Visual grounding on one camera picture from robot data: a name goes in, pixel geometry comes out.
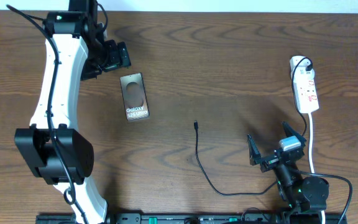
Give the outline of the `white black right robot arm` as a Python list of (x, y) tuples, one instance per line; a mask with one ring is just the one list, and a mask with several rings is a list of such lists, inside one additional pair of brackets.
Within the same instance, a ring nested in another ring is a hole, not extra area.
[(262, 172), (274, 171), (283, 199), (297, 212), (319, 213), (327, 208), (329, 183), (314, 174), (301, 176), (296, 161), (305, 155), (306, 139), (288, 123), (282, 125), (286, 138), (279, 141), (279, 148), (269, 156), (263, 157), (252, 136), (247, 136), (250, 164), (259, 165)]

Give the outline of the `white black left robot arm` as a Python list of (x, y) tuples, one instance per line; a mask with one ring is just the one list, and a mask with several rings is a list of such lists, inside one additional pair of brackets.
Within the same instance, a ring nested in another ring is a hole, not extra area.
[(31, 173), (55, 187), (71, 215), (39, 215), (37, 223), (109, 223), (108, 203), (91, 175), (94, 149), (78, 130), (80, 83), (131, 65), (123, 42), (107, 38), (97, 0), (70, 1), (45, 18), (25, 14), (45, 37), (46, 63), (39, 101), (14, 142)]

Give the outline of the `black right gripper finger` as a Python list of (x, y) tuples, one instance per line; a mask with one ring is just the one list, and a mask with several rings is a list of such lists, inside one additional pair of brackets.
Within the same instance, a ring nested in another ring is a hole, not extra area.
[(262, 156), (250, 134), (247, 135), (247, 142), (249, 146), (250, 165), (255, 166), (257, 164), (260, 164)]
[(296, 136), (301, 142), (300, 147), (305, 146), (306, 139), (301, 134), (296, 132), (286, 121), (282, 122), (282, 126), (283, 126), (286, 137)]

